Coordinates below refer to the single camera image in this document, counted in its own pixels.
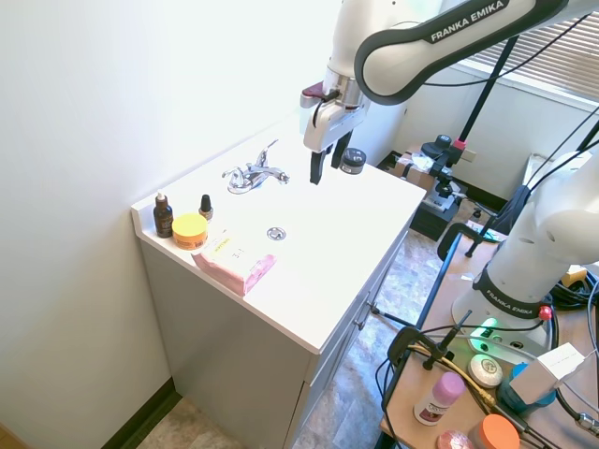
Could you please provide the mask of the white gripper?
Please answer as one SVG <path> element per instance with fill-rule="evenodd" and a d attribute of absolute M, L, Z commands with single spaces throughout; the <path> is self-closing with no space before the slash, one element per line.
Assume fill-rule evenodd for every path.
<path fill-rule="evenodd" d="M 333 102 L 324 104 L 309 115 L 303 143 L 312 151 L 310 183 L 318 185 L 321 181 L 325 161 L 331 152 L 331 148 L 328 147 L 337 140 L 331 166 L 340 167 L 352 131 L 364 121 L 365 117 L 366 104 L 356 109 L 346 109 Z"/>

